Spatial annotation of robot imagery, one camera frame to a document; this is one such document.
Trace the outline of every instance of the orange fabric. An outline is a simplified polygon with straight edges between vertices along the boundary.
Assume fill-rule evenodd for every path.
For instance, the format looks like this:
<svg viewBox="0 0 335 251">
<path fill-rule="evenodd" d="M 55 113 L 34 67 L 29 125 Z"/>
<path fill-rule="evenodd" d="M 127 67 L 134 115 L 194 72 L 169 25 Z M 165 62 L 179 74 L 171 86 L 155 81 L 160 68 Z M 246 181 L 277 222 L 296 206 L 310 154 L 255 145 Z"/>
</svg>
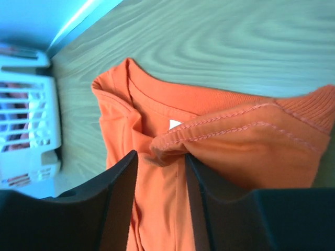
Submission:
<svg viewBox="0 0 335 251">
<path fill-rule="evenodd" d="M 107 168 L 139 153 L 128 251 L 195 250 L 183 154 L 247 189 L 310 187 L 335 120 L 332 85 L 258 97 L 160 81 L 126 59 L 92 87 Z"/>
</svg>

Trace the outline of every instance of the white laundry basket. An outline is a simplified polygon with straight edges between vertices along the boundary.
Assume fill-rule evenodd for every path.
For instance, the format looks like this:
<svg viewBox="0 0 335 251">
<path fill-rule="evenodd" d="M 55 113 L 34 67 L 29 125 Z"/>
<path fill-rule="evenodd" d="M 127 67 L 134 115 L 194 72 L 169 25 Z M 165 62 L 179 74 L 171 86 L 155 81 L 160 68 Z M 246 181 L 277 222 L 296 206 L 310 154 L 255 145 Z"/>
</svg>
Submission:
<svg viewBox="0 0 335 251">
<path fill-rule="evenodd" d="M 40 51 L 35 59 L 0 54 L 0 189 L 15 189 L 58 173 L 60 120 L 52 77 L 7 72 L 3 66 L 48 67 L 49 60 Z"/>
</svg>

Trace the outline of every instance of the clothing tag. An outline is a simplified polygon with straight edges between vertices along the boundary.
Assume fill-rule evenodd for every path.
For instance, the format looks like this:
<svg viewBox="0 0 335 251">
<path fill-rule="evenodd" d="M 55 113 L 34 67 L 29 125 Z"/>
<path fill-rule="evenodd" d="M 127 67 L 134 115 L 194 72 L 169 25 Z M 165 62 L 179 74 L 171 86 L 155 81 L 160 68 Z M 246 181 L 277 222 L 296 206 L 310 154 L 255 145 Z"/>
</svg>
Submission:
<svg viewBox="0 0 335 251">
<path fill-rule="evenodd" d="M 181 124 L 181 122 L 170 119 L 170 128 L 169 128 L 169 130 L 171 130 L 172 128 L 174 128 L 176 126 L 179 126 L 180 124 Z"/>
</svg>

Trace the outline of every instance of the stitching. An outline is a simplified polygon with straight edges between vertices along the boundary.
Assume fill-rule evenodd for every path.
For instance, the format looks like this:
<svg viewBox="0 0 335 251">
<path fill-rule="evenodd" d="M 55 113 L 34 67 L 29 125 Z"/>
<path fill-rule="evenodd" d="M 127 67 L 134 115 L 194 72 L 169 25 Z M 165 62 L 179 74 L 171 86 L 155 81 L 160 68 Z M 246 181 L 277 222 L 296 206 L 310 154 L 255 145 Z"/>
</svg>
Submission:
<svg viewBox="0 0 335 251">
<path fill-rule="evenodd" d="M 227 115 L 222 115 L 220 117 L 210 118 L 208 120 L 199 121 L 197 123 L 192 123 L 192 124 L 189 124 L 189 125 L 181 125 L 181 126 L 175 128 L 175 129 L 172 129 L 172 130 L 168 131 L 166 134 L 170 134 L 170 133 L 177 132 L 177 131 L 180 131 L 180 130 L 183 130 L 183 129 L 186 129 L 186 128 L 195 127 L 195 126 L 198 126 L 198 125 L 201 125 L 201 124 L 206 124 L 206 123 L 210 123 L 210 122 L 221 120 L 221 119 L 227 119 L 227 118 L 236 117 L 236 116 L 245 114 L 247 112 L 256 110 L 258 108 L 264 107 L 264 106 L 278 107 L 278 108 L 282 109 L 285 113 L 287 113 L 289 115 L 292 115 L 293 117 L 295 117 L 296 119 L 300 120 L 301 122 L 307 123 L 308 125 L 310 125 L 310 126 L 316 128 L 317 130 L 319 130 L 320 132 L 323 132 L 323 133 L 326 133 L 326 134 L 329 133 L 327 130 L 319 127 L 318 125 L 314 124 L 313 122 L 309 121 L 308 119 L 300 117 L 300 115 L 298 115 L 295 112 L 291 112 L 290 110 L 284 109 L 283 107 L 281 107 L 281 106 L 279 106 L 277 104 L 274 104 L 274 103 L 266 103 L 266 104 L 261 104 L 261 105 L 253 106 L 253 107 L 248 108 L 246 110 L 237 111 L 237 112 L 234 112 L 232 114 L 227 114 Z"/>
<path fill-rule="evenodd" d="M 146 94 L 144 94 L 142 91 L 140 91 L 140 90 L 138 89 L 138 87 L 134 84 L 133 81 L 131 81 L 131 83 L 132 83 L 132 86 L 134 87 L 135 92 L 138 92 L 141 96 L 143 96 L 144 99 L 148 100 L 150 103 L 153 103 L 153 106 L 149 106 L 149 105 L 145 105 L 144 102 L 143 102 L 143 103 L 141 102 L 141 105 L 143 105 L 143 106 L 149 108 L 150 110 L 153 110 L 153 111 L 154 111 L 154 106 L 157 106 L 157 107 L 161 107 L 162 109 L 170 110 L 170 111 L 173 111 L 173 112 L 175 112 L 175 113 L 179 113 L 179 114 L 181 114 L 181 115 L 184 115 L 184 116 L 187 116 L 187 117 L 190 117 L 190 118 L 194 118 L 194 119 L 196 118 L 196 116 L 192 116 L 192 115 L 189 115 L 189 114 L 187 114 L 187 113 L 185 113 L 185 112 L 178 111 L 177 108 L 170 108 L 170 107 L 167 107 L 166 105 L 164 105 L 164 104 L 162 104 L 162 103 L 159 103 L 158 101 L 155 101 L 155 100 L 151 99 L 151 98 L 148 97 Z M 133 98 L 136 98 L 137 100 L 143 100 L 142 97 L 138 98 L 138 95 L 137 95 L 137 94 L 135 94 L 135 95 L 133 94 Z"/>
<path fill-rule="evenodd" d="M 123 151 L 124 156 L 126 156 L 125 155 L 125 127 L 126 127 L 126 124 L 124 123 L 124 126 L 122 128 L 122 151 Z"/>
<path fill-rule="evenodd" d="M 177 212 L 178 212 L 178 173 L 179 173 L 179 165 L 178 165 L 178 168 L 177 168 L 177 171 L 176 171 L 176 175 L 175 175 L 175 221 L 174 221 L 174 246 L 175 246 L 175 249 L 177 247 Z"/>
<path fill-rule="evenodd" d="M 247 113 L 249 111 L 253 111 L 253 110 L 256 110 L 260 107 L 269 106 L 269 105 L 277 106 L 276 104 L 273 104 L 273 103 L 266 103 L 266 104 L 256 105 L 256 106 L 253 106 L 253 107 L 248 108 L 246 110 L 237 111 L 237 112 L 222 115 L 222 116 L 219 116 L 219 117 L 213 117 L 213 118 L 210 118 L 208 120 L 199 121 L 197 123 L 192 123 L 192 124 L 189 124 L 189 125 L 181 125 L 178 128 L 175 128 L 175 129 L 172 129 L 172 130 L 168 131 L 167 134 L 177 132 L 177 131 L 180 131 L 180 130 L 183 130 L 183 129 L 186 129 L 186 128 L 190 128 L 190 127 L 195 127 L 195 126 L 198 126 L 198 125 L 201 125 L 201 124 L 210 123 L 210 122 L 217 121 L 217 120 L 220 120 L 220 119 L 227 119 L 227 118 L 236 117 L 238 115 L 242 115 L 242 114 Z"/>
<path fill-rule="evenodd" d="M 223 134 L 232 133 L 232 132 L 240 132 L 240 131 L 247 130 L 250 127 L 255 127 L 255 126 L 270 126 L 273 129 L 275 129 L 276 131 L 279 131 L 280 133 L 285 134 L 290 139 L 292 139 L 292 140 L 294 140 L 294 141 L 296 141 L 296 142 L 298 142 L 300 144 L 303 144 L 304 146 L 308 147 L 309 149 L 311 149 L 311 150 L 313 150 L 315 152 L 321 152 L 319 149 L 317 149 L 312 144 L 304 141 L 303 139 L 295 137 L 292 133 L 289 133 L 289 132 L 285 131 L 284 129 L 280 129 L 279 127 L 277 127 L 277 126 L 275 126 L 273 124 L 266 123 L 266 122 L 263 122 L 263 121 L 249 123 L 249 124 L 244 125 L 244 126 L 239 127 L 239 128 L 231 128 L 231 129 L 228 129 L 228 130 L 223 130 L 223 131 L 213 132 L 213 133 L 209 133 L 209 134 L 204 134 L 204 135 L 201 135 L 201 136 L 198 136 L 198 137 L 184 138 L 184 139 L 175 140 L 175 141 L 172 141 L 170 143 L 167 143 L 162 148 L 162 151 L 164 151 L 170 145 L 173 145 L 173 144 L 176 144 L 176 143 L 180 143 L 180 142 L 183 142 L 183 141 L 192 142 L 192 141 L 204 140 L 204 139 L 208 139 L 208 138 L 213 137 L 213 136 L 223 135 Z"/>
<path fill-rule="evenodd" d="M 126 108 L 129 112 L 131 112 L 131 109 L 129 107 L 126 107 L 124 104 L 121 104 L 119 100 L 117 100 L 116 98 L 112 97 L 112 96 L 109 96 L 109 95 L 106 95 L 106 94 L 103 94 L 103 93 L 97 93 L 97 95 L 101 95 L 101 96 L 105 96 L 107 98 L 110 98 L 112 100 L 114 100 L 115 102 L 117 102 L 118 104 L 120 104 L 121 106 L 123 106 L 124 108 Z"/>
<path fill-rule="evenodd" d="M 156 113 L 156 114 L 158 114 L 158 115 L 164 116 L 164 117 L 166 117 L 166 118 L 170 118 L 169 116 L 166 116 L 166 115 L 161 114 L 160 112 L 154 110 L 152 107 L 149 107 L 149 106 L 147 106 L 147 105 L 144 104 L 144 103 L 139 103 L 139 104 L 142 105 L 142 106 L 144 106 L 144 107 L 147 107 L 148 109 L 152 110 L 154 113 Z M 173 112 L 180 113 L 180 114 L 182 114 L 182 115 L 185 115 L 185 116 L 188 116 L 188 117 L 191 117 L 191 118 L 194 118 L 194 119 L 196 118 L 196 116 L 191 116 L 191 115 L 188 115 L 188 114 L 186 114 L 186 113 L 183 113 L 183 112 L 180 112 L 180 111 L 176 111 L 176 110 L 174 110 L 174 109 L 171 109 L 171 108 L 169 108 L 169 107 L 164 107 L 164 106 L 163 106 L 163 109 L 172 110 Z"/>
</svg>

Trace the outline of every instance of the neckline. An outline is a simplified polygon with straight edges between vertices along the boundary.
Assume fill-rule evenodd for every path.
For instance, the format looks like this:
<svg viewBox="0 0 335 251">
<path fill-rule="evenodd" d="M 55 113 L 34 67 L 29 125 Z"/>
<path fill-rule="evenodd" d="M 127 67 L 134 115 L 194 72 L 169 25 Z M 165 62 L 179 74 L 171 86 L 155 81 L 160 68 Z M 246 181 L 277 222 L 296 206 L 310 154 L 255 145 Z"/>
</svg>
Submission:
<svg viewBox="0 0 335 251">
<path fill-rule="evenodd" d="M 124 64 L 129 95 L 155 112 L 180 122 L 246 102 L 272 100 L 221 89 L 166 82 L 149 75 L 131 58 L 125 59 Z"/>
</svg>

